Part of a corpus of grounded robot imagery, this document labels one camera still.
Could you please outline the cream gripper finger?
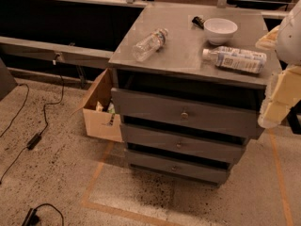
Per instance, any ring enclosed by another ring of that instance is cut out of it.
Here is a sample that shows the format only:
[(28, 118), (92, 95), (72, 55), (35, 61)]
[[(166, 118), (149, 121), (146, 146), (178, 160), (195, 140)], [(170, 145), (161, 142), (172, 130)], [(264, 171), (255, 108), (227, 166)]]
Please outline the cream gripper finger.
[(275, 26), (266, 35), (258, 39), (255, 46), (262, 50), (272, 50), (276, 47), (279, 26)]
[(289, 65), (281, 73), (272, 73), (265, 90), (258, 124), (267, 129), (282, 123), (301, 101), (301, 66)]

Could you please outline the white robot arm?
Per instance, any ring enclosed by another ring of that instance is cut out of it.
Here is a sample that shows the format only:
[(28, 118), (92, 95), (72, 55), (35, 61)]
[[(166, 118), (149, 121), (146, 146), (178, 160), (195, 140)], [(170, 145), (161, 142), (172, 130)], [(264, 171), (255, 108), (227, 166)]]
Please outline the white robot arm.
[(265, 129), (273, 128), (301, 101), (301, 1), (255, 46), (274, 50), (277, 58), (287, 64), (281, 73), (272, 73), (261, 104), (258, 124)]

